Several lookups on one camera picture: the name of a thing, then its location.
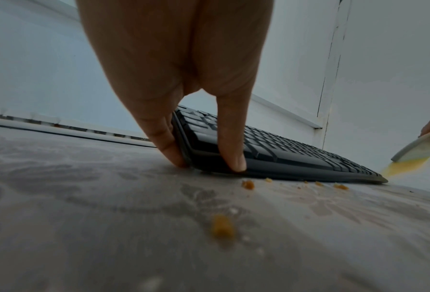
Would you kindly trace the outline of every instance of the keyboard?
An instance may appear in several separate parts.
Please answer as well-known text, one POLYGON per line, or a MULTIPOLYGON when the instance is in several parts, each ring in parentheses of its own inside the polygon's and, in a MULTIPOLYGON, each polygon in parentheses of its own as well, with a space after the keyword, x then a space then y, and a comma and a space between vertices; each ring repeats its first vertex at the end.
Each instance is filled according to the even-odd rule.
POLYGON ((386 183, 382 175, 339 155, 246 126, 247 170, 234 173, 220 156, 217 117, 178 106, 172 124, 186 162, 199 170, 254 178, 386 183))

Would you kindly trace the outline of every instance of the gray floor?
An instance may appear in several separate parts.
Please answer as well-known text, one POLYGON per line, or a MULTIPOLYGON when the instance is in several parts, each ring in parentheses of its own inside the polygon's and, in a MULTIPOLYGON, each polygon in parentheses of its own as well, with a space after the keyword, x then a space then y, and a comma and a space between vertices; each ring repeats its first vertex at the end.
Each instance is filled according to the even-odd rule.
POLYGON ((430 292, 430 192, 255 183, 0 127, 0 291, 430 292))

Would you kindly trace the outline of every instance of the fingernail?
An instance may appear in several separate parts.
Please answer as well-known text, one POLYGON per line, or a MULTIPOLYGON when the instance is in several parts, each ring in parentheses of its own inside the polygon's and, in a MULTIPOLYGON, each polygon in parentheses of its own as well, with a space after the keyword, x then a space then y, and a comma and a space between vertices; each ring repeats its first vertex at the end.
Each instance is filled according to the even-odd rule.
POLYGON ((237 165, 236 166, 237 167, 236 167, 235 171, 237 171, 237 172, 245 171, 247 169, 247 162, 245 161, 244 154, 241 154, 237 158, 237 165))

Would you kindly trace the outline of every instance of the black keyboard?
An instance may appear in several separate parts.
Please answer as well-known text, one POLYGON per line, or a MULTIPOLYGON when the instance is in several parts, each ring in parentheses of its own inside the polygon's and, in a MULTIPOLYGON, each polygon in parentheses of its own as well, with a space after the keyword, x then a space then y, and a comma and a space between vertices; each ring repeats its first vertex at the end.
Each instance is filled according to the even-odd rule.
MULTIPOLYGON (((208 172, 233 173, 218 151, 217 117, 178 106, 173 115, 176 140, 186 162, 208 172)), ((382 175, 339 155, 246 126, 243 176, 327 182, 388 182, 382 175)))

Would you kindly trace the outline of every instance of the food crumb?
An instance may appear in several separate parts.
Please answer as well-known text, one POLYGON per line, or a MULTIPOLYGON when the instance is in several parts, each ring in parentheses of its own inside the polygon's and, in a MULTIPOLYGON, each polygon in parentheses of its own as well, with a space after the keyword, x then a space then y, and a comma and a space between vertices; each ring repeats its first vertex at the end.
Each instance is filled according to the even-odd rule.
POLYGON ((341 190, 348 190, 349 189, 347 186, 344 186, 344 185, 341 185, 341 184, 338 184, 338 183, 334 184, 334 188, 341 189, 341 190))
POLYGON ((251 180, 242 181, 242 187, 247 190, 253 190, 255 188, 255 184, 251 180))
POLYGON ((211 234, 217 239, 233 239, 235 236, 235 229, 227 216, 216 214, 213 216, 211 234))

